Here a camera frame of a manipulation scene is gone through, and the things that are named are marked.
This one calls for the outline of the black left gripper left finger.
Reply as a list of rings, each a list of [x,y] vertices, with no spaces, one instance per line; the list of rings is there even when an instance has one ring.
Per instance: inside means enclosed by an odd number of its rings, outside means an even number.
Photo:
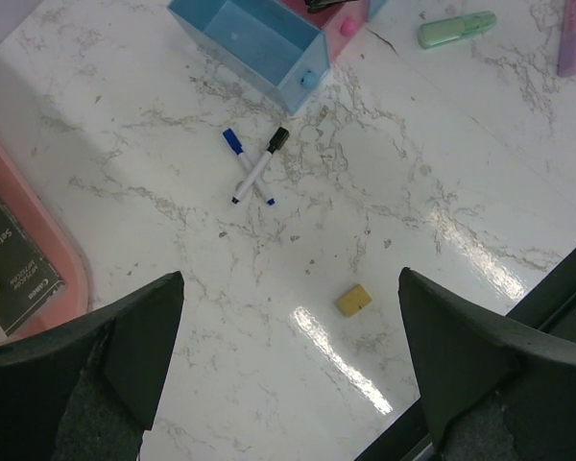
[[[0,346],[0,460],[135,460],[180,326],[167,274],[73,321]]]

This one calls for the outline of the blue cap marker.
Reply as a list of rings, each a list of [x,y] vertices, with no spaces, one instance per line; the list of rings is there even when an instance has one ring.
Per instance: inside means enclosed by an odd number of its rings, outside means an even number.
[[[244,170],[247,173],[253,169],[253,164],[251,162],[250,156],[244,151],[241,142],[237,138],[236,134],[232,129],[226,129],[223,131],[223,137],[227,142],[229,148],[236,155]],[[260,177],[258,177],[252,184],[252,187],[258,192],[261,199],[268,205],[273,206],[276,201],[273,197],[268,186]]]

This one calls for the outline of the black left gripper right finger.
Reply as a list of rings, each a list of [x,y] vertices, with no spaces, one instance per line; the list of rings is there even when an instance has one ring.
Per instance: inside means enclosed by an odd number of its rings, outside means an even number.
[[[399,306],[434,450],[576,460],[576,343],[405,268]]]

